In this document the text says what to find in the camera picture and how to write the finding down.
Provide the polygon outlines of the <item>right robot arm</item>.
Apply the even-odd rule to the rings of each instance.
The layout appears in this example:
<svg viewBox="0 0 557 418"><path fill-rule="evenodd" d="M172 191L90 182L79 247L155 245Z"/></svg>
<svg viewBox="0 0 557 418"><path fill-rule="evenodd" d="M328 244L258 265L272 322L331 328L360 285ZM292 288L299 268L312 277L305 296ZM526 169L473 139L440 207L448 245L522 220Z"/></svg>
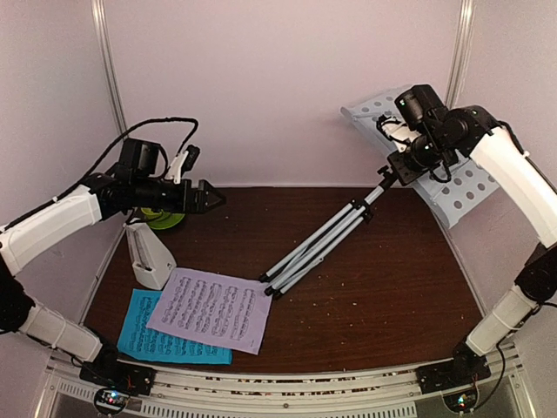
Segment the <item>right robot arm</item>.
<svg viewBox="0 0 557 418"><path fill-rule="evenodd" d="M532 225L538 246L511 289L456 347L446 377L466 383L490 352L524 319L556 293L556 189L530 159L510 125L478 105L448 109L429 84L416 84L394 100L396 117L379 117L376 127L398 146L388 162L402 185L459 157L486 172Z"/></svg>

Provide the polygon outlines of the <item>white music stand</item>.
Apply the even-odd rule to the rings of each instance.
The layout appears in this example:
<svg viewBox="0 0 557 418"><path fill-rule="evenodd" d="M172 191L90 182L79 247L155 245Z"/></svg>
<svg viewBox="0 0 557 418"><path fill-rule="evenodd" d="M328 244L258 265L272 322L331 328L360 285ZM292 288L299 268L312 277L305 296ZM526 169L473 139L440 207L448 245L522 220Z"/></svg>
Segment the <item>white music stand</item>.
<svg viewBox="0 0 557 418"><path fill-rule="evenodd" d="M381 115L394 116L404 122L395 105L395 98L405 86L368 98L360 104L343 106L340 110L345 119L387 158L397 152L377 130L376 122ZM426 202L437 220L450 229L498 188L497 183L485 171L469 159L457 156L458 161L448 170L442 163L426 172L410 185ZM377 189L364 198L354 199L333 215L317 231L290 251L259 280L265 283L265 294L280 297L304 278L314 267L337 247L360 224L372 219L372 206L392 185L399 183L391 166L379 169L383 177Z"/></svg>

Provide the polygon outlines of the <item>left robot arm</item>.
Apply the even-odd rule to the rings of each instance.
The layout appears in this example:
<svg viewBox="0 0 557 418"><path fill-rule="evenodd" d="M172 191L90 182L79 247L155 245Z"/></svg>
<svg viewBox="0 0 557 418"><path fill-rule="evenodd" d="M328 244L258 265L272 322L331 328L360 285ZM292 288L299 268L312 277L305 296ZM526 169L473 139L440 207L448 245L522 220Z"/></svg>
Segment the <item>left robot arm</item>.
<svg viewBox="0 0 557 418"><path fill-rule="evenodd" d="M70 192L15 224L1 228L1 330L20 332L80 361L107 387L119 385L124 365L111 355L99 336L66 319L27 295L16 276L38 255L85 227L113 215L150 208L170 214L204 214L225 204L226 197L208 181L193 185L184 173L194 166L200 150L188 145L174 159L158 143L124 140L118 161L105 173L87 174Z"/></svg>

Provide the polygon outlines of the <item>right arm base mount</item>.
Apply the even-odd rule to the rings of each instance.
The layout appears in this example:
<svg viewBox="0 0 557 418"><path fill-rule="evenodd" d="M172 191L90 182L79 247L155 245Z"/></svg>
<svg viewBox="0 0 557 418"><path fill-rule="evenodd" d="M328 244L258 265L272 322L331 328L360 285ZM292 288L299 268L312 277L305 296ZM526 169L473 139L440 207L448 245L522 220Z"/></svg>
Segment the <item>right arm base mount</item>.
<svg viewBox="0 0 557 418"><path fill-rule="evenodd" d="M446 361L418 367L416 376L422 394L440 394L445 407L463 415L480 405L478 382L491 376L485 355L477 355L464 342Z"/></svg>

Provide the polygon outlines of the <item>purple sheet music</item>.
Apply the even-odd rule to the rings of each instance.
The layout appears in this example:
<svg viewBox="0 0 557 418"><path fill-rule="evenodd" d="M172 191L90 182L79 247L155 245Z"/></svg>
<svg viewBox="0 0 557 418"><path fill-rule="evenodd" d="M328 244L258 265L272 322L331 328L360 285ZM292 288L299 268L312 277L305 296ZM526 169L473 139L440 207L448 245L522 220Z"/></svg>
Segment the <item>purple sheet music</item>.
<svg viewBox="0 0 557 418"><path fill-rule="evenodd" d="M186 340L259 354L272 298L265 284L188 268L175 269L147 327Z"/></svg>

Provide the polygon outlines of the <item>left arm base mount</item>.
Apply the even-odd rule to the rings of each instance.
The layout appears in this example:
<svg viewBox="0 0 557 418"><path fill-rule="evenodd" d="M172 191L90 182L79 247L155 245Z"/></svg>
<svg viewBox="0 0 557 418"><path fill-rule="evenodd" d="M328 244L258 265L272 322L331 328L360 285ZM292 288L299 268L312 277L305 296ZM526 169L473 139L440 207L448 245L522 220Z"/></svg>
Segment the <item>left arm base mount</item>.
<svg viewBox="0 0 557 418"><path fill-rule="evenodd" d="M116 347L103 345L92 361L77 360L80 379L99 386L93 406L106 417L122 413L132 397L150 395L156 377L154 368L123 362L118 356Z"/></svg>

